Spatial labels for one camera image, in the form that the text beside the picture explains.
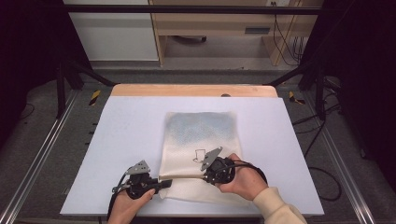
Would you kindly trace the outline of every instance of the human hand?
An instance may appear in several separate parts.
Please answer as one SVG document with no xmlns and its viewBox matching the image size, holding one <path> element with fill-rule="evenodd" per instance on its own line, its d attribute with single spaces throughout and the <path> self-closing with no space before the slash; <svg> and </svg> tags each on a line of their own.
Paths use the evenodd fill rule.
<svg viewBox="0 0 396 224">
<path fill-rule="evenodd" d="M 148 203 L 155 193 L 155 189 L 147 191 L 138 199 L 131 199 L 125 190 L 121 191 L 114 202 L 108 224 L 129 224 L 137 211 Z"/>
<path fill-rule="evenodd" d="M 228 158 L 232 161 L 236 161 L 236 164 L 241 160 L 234 153 Z M 253 201 L 260 192 L 268 188 L 267 183 L 265 183 L 259 173 L 248 167 L 236 167 L 235 178 L 232 182 L 228 184 L 217 184 L 216 186 L 223 193 L 235 193 L 249 201 Z"/>
</svg>

